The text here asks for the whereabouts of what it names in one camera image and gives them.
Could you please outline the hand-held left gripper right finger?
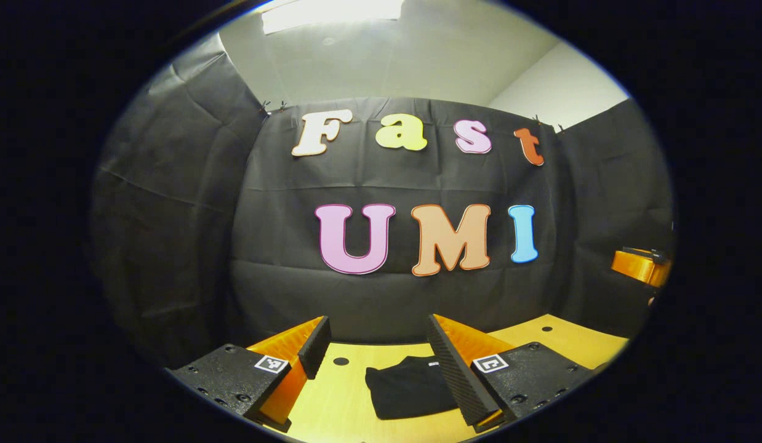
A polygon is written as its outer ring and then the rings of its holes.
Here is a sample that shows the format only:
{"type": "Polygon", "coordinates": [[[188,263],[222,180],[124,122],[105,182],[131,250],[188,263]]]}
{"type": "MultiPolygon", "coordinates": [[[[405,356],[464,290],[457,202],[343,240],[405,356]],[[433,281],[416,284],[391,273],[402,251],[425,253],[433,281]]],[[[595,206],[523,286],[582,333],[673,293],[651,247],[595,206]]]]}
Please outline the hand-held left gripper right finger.
{"type": "Polygon", "coordinates": [[[478,434],[544,409],[596,373],[541,342],[513,346],[437,314],[429,322],[449,392],[478,434]]]}

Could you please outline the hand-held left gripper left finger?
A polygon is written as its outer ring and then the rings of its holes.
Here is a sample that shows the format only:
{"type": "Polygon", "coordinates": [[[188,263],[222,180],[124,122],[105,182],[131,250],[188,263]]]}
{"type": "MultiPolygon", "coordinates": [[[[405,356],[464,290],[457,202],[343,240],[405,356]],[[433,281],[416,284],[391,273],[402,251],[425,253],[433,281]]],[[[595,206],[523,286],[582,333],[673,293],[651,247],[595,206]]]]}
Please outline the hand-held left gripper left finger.
{"type": "Polygon", "coordinates": [[[316,378],[332,338],[319,316],[249,347],[225,344],[166,373],[204,400],[285,432],[307,381],[316,378]]]}

